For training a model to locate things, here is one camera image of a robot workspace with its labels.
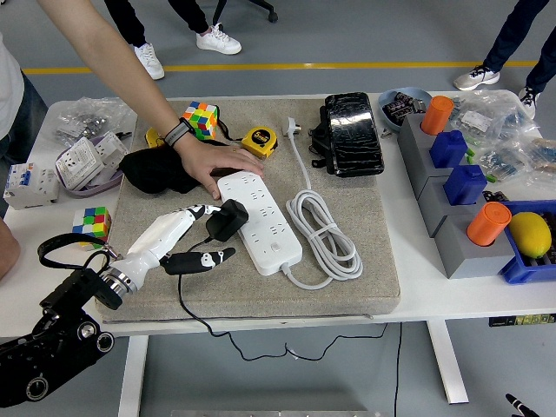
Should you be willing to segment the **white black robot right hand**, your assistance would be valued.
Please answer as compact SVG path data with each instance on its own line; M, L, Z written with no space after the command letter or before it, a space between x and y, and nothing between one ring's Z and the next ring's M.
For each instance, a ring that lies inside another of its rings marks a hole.
M518 416L522 417L539 417L539 415L534 412L531 408L526 406L522 401L517 399L512 394L505 395L508 402L519 412Z

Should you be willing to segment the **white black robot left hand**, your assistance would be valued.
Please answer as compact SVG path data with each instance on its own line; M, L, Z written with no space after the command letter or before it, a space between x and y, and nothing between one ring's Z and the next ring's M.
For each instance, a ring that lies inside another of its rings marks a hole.
M135 293L142 287L146 274L153 268L163 267L169 275L196 274L215 268L233 256L235 249L173 255L170 250L196 220L220 210L216 206L195 205L157 217L129 248L127 254L110 264L103 279L122 285L124 292Z

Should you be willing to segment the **person's left hand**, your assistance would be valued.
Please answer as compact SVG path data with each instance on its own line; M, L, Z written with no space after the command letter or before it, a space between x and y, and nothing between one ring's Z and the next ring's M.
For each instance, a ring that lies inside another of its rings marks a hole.
M180 138L174 146L184 170L195 178L215 199L221 197L212 174L216 169L239 169L263 176L262 162L247 150L231 146L213 146L191 134Z

